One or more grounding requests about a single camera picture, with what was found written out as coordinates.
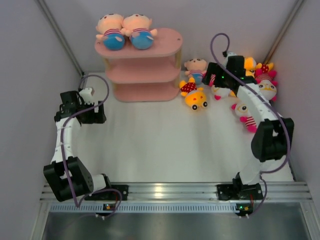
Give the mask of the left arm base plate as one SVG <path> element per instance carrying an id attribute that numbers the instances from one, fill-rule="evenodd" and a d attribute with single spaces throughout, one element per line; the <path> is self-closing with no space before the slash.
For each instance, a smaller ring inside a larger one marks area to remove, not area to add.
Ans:
<path id="1" fill-rule="evenodd" d="M 84 198 L 85 201 L 119 201 L 120 195 L 115 191 L 118 190 L 121 193 L 122 201 L 126 201 L 128 199 L 129 186 L 126 184 L 113 184 L 111 191 L 104 191 L 98 193 L 94 193 L 92 195 L 86 196 Z"/>

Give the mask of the yellow plush red dotted dress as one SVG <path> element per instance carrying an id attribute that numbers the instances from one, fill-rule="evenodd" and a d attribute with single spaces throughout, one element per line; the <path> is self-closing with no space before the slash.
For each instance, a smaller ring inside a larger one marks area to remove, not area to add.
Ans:
<path id="1" fill-rule="evenodd" d="M 196 80 L 190 77 L 188 81 L 179 82 L 180 95 L 184 97 L 185 104 L 193 111 L 200 108 L 207 108 L 207 95 L 204 93 L 203 87 L 197 87 Z"/>

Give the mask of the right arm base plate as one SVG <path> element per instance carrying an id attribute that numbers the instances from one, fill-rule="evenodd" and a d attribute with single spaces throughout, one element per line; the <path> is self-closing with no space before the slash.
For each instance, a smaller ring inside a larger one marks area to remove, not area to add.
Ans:
<path id="1" fill-rule="evenodd" d="M 218 199 L 229 200 L 262 200 L 263 192 L 259 183 L 255 185 L 234 186 L 233 184 L 217 185 Z"/>

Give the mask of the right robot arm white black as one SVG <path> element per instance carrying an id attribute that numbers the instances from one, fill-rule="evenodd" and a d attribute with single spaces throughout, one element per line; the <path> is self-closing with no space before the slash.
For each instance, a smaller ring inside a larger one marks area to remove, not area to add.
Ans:
<path id="1" fill-rule="evenodd" d="M 261 200 L 263 199 L 260 180 L 268 161 L 287 158 L 291 149 L 294 122 L 283 118 L 261 93 L 256 79 L 246 74 L 245 58 L 233 52 L 224 51 L 224 63 L 211 62 L 202 80 L 205 85 L 231 90 L 248 107 L 250 116 L 257 126 L 251 141 L 252 157 L 245 167 L 236 174 L 231 184 L 217 186 L 218 199 Z"/>

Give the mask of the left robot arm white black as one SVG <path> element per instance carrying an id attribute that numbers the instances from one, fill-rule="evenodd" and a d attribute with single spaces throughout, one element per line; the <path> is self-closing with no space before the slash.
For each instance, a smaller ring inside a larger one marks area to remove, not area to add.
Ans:
<path id="1" fill-rule="evenodd" d="M 94 109 L 94 89 L 86 87 L 60 94 L 62 103 L 54 116 L 57 129 L 56 146 L 50 164 L 43 174 L 59 202 L 96 193 L 102 200 L 109 199 L 113 187 L 104 174 L 92 175 L 78 158 L 77 140 L 82 125 L 103 124 L 103 102 Z"/>

